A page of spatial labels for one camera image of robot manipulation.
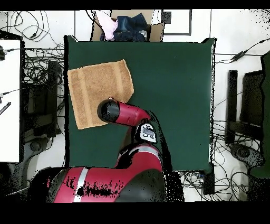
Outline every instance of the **table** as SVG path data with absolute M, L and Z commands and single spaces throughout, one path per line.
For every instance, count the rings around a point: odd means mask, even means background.
M 20 40 L 0 40 L 3 49 L 21 48 Z M 14 50 L 0 61 L 0 92 L 21 87 L 21 50 Z M 20 91 L 4 95 L 0 109 L 8 102 L 11 105 L 0 115 L 0 162 L 18 163 L 21 151 Z
M 174 170 L 209 169 L 213 39 L 204 43 L 134 43 L 66 38 L 69 69 L 125 59 L 134 86 L 128 103 L 157 115 Z M 107 124 L 78 130 L 70 97 L 67 104 L 69 166 L 113 167 L 127 127 Z

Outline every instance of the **black cloth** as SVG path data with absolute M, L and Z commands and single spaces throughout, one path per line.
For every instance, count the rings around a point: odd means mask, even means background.
M 145 42 L 144 36 L 139 33 L 147 30 L 147 23 L 142 13 L 130 18 L 128 16 L 117 16 L 118 27 L 113 32 L 115 41 Z

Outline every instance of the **pink cloth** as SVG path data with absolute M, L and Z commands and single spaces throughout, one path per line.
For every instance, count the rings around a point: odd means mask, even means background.
M 107 41 L 110 41 L 113 39 L 113 32 L 116 30 L 117 26 L 118 26 L 118 22 L 113 21 L 111 19 L 110 16 L 108 16 L 106 13 L 101 12 L 101 11 L 96 11 L 98 20 L 99 20 L 99 24 L 101 25 L 101 27 L 104 30 L 105 33 L 105 39 Z

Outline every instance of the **towel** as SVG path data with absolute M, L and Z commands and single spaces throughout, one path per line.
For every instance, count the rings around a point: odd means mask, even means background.
M 134 93 L 125 60 L 72 69 L 67 77 L 78 129 L 107 124 L 98 117 L 99 103 L 109 97 L 128 102 Z

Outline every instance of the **white stripe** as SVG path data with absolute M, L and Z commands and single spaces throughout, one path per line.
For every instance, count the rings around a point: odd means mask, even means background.
M 134 148 L 133 150 L 131 150 L 130 152 L 129 152 L 129 155 L 131 154 L 131 153 L 133 153 L 135 150 L 139 150 L 138 151 L 138 153 L 139 152 L 148 152 L 148 153 L 151 153 L 151 154 L 153 154 L 153 155 L 155 155 L 159 160 L 160 160 L 160 158 L 159 158 L 159 153 L 158 153 L 158 151 L 157 150 L 155 150 L 154 148 L 152 148 L 152 147 L 149 147 L 149 146 L 139 146 L 139 147 L 136 147 L 136 148 Z
M 84 180 L 86 178 L 86 175 L 87 175 L 87 172 L 88 172 L 88 169 L 86 169 L 85 167 L 83 168 L 82 172 L 81 172 L 81 175 L 79 177 L 79 180 L 78 180 L 78 184 L 77 184 L 77 188 L 76 188 L 76 194 L 75 194 L 75 197 L 74 197 L 74 200 L 73 202 L 81 202 L 81 196 L 78 196 L 77 195 L 77 192 L 78 192 L 78 189 L 80 187 L 83 187 L 84 185 Z

